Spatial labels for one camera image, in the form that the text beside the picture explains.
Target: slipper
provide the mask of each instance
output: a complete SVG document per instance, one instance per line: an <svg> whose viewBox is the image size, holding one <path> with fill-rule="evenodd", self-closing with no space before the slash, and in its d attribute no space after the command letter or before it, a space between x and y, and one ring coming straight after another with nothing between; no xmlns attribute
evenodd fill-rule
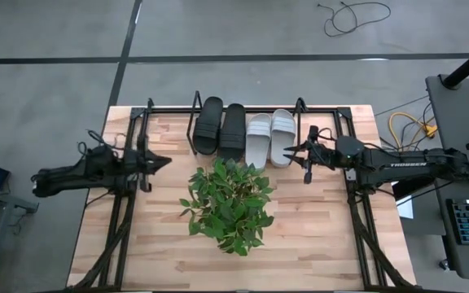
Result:
<svg viewBox="0 0 469 293"><path fill-rule="evenodd" d="M254 164L263 169L267 161L270 142L271 119L267 114L257 114L248 123L248 134L245 146L245 163Z"/></svg>
<svg viewBox="0 0 469 293"><path fill-rule="evenodd" d="M196 118L193 146L202 155L211 155L217 150L223 107L224 103L220 98L209 97Z"/></svg>
<svg viewBox="0 0 469 293"><path fill-rule="evenodd" d="M296 138L296 122L289 111L278 109L273 113L271 125L270 161L274 166L285 168L291 159L284 155L292 155L292 151L284 148L294 146Z"/></svg>
<svg viewBox="0 0 469 293"><path fill-rule="evenodd" d="M245 108L237 103L226 110L224 125L220 130L217 156L226 162L233 159L239 162L245 151Z"/></svg>

